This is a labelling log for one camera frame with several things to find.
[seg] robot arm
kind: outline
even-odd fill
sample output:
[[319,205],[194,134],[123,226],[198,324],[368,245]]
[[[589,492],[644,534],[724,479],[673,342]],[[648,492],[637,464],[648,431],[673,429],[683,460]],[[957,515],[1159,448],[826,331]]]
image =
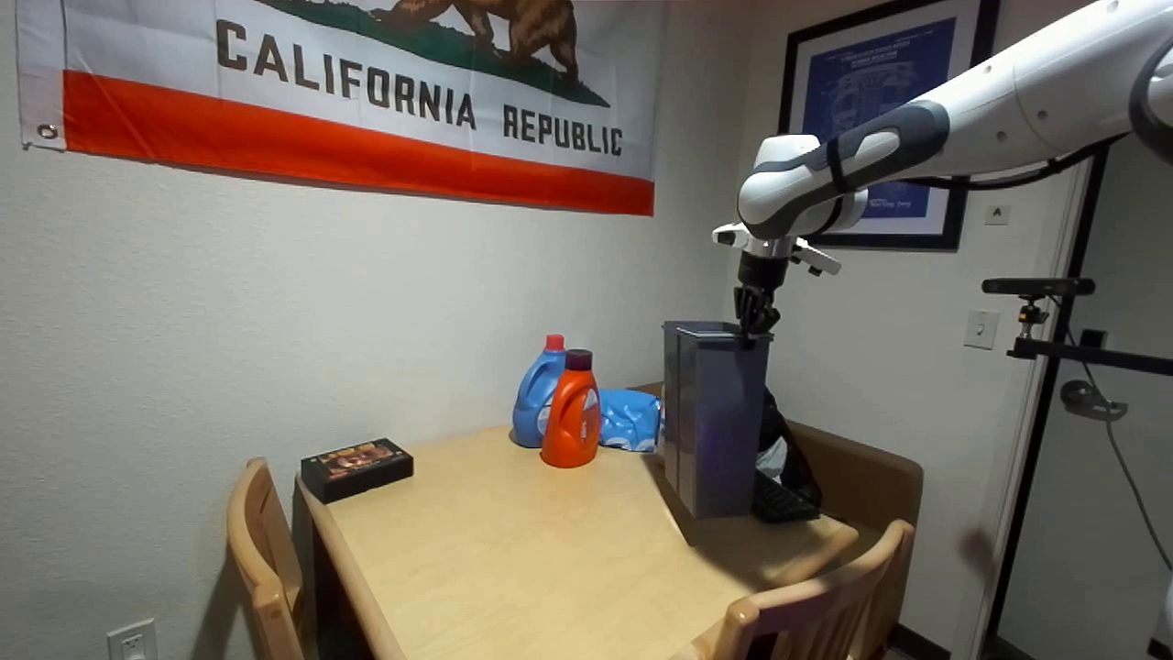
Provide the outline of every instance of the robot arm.
[[872,183],[1048,165],[1125,130],[1173,162],[1169,0],[1095,0],[869,126],[770,134],[739,185],[739,222],[714,232],[744,253],[739,331],[772,326],[788,261],[832,270],[803,234],[854,222]]

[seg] wooden table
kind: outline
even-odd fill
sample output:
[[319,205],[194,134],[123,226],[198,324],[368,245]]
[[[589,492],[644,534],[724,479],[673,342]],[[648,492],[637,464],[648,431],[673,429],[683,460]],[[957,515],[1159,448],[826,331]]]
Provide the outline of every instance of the wooden table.
[[377,657],[663,660],[854,528],[723,519],[685,541],[637,454],[551,468],[507,429],[409,448],[413,476],[307,512]]

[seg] chair back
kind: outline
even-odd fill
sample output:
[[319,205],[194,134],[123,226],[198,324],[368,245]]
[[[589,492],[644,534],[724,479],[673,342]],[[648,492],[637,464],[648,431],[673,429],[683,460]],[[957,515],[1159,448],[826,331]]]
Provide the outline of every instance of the chair back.
[[305,660],[294,610],[301,563],[268,460],[248,457],[226,504],[226,547],[248,592],[248,618],[268,660]]
[[913,525],[889,519],[881,541],[849,563],[733,601],[714,636],[714,660],[860,660],[869,610],[909,547]]

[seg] framed picture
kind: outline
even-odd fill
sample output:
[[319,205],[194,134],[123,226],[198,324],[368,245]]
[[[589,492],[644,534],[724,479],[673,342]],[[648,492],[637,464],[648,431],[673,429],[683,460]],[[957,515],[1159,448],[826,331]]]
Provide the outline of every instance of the framed picture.
[[[841,134],[957,77],[993,47],[997,0],[881,5],[788,38],[778,130]],[[875,183],[816,245],[957,248],[964,192]]]

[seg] black box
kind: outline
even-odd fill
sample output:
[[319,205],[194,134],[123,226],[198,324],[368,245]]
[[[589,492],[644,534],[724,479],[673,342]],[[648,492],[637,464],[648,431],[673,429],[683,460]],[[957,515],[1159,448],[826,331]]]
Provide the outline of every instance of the black box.
[[301,479],[321,502],[348,500],[413,474],[409,454],[393,440],[368,440],[301,457]]

